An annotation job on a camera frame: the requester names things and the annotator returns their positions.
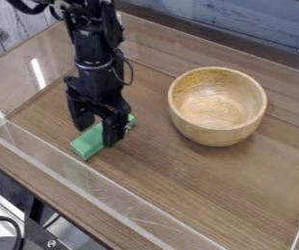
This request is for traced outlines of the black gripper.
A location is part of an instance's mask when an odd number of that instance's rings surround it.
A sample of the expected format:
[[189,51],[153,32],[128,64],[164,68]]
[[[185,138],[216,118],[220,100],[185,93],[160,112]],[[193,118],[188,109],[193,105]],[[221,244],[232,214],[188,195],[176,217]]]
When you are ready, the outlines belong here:
[[124,64],[77,66],[79,75],[64,78],[68,107],[75,126],[83,132],[93,123],[95,116],[103,118],[103,143],[113,147],[125,137],[131,126],[128,115],[132,108],[123,97]]

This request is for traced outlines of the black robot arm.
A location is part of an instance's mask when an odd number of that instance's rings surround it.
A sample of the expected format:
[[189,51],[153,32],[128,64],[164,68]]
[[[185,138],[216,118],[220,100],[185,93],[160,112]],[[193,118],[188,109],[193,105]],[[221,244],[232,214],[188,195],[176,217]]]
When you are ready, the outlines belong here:
[[120,44],[124,26],[117,18],[115,0],[6,0],[20,12],[45,11],[67,25],[75,45],[76,76],[67,76],[68,107],[75,126],[84,131],[101,119],[103,145],[112,147],[127,133],[131,105],[123,89],[133,83],[135,71]]

